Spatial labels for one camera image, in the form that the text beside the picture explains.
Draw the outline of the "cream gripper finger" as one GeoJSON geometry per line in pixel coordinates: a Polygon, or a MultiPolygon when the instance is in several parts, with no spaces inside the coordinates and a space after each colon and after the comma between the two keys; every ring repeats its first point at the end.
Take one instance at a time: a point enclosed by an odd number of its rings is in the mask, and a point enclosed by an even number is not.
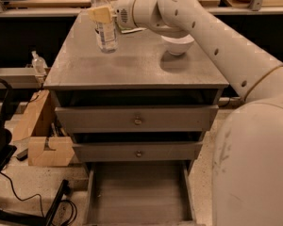
{"type": "Polygon", "coordinates": [[[97,23],[109,24],[112,22],[112,12],[109,6],[88,8],[87,13],[90,19],[97,23]]]}

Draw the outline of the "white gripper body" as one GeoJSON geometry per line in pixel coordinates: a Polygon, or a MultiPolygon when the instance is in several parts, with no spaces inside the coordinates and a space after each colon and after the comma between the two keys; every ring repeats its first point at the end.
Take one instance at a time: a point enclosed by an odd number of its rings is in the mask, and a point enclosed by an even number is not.
{"type": "Polygon", "coordinates": [[[133,19],[134,3],[135,0],[117,0],[113,4],[117,18],[117,24],[121,28],[131,29],[136,27],[133,19]]]}

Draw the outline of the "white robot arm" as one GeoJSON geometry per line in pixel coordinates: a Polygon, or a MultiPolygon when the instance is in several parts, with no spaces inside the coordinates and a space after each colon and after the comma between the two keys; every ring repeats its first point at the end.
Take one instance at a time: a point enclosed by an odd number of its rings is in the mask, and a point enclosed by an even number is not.
{"type": "Polygon", "coordinates": [[[283,62],[197,0],[118,0],[88,13],[95,22],[195,39],[244,101],[215,138],[213,226],[283,226],[283,62]]]}

